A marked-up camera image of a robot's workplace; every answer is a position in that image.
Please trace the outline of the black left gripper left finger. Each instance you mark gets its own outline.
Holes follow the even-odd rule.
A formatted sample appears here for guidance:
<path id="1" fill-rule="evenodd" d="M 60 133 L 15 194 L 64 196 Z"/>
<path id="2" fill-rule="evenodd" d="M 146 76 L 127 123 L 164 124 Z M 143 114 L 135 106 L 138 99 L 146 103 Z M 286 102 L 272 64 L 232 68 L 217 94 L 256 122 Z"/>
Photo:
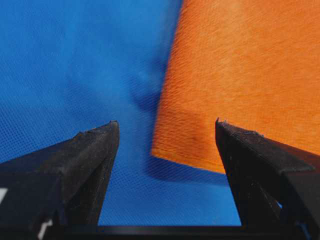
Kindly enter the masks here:
<path id="1" fill-rule="evenodd" d="M 46 240 L 98 224 L 120 142 L 116 121 L 0 165 L 0 237 Z"/>

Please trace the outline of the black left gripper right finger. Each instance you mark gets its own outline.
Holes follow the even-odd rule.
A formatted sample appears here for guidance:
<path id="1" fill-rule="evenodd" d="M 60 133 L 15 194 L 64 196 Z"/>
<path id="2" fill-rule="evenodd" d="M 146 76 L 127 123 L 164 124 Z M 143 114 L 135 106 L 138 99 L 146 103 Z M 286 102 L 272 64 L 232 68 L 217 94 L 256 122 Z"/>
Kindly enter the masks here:
<path id="1" fill-rule="evenodd" d="M 241 222 L 228 239 L 319 239 L 317 154 L 219 120 L 215 143 Z"/>

